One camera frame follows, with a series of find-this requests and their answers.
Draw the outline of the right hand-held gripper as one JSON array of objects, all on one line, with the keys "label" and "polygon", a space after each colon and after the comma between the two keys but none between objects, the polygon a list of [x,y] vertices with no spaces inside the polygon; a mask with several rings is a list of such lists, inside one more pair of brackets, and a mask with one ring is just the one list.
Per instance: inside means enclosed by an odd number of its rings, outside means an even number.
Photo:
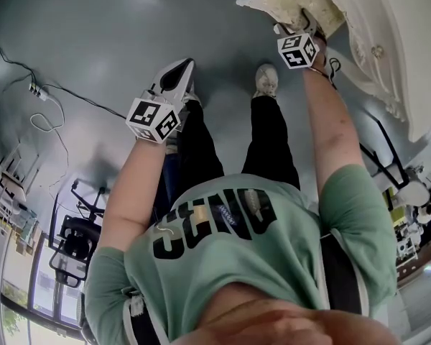
[{"label": "right hand-held gripper", "polygon": [[277,22],[274,25],[274,32],[279,35],[277,40],[277,50],[288,69],[311,68],[320,61],[326,64],[325,49],[326,44],[323,34],[317,32],[318,23],[306,8],[301,8],[306,25],[304,33],[295,34],[295,31],[288,25]]}]

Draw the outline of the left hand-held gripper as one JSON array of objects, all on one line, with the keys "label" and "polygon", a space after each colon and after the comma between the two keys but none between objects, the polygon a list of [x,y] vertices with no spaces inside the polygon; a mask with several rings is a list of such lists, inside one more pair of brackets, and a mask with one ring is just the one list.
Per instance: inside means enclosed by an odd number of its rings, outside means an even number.
[{"label": "left hand-held gripper", "polygon": [[161,69],[152,87],[135,98],[126,116],[126,125],[134,136],[162,144],[184,123],[184,95],[193,84],[195,61],[192,58],[175,61]]}]

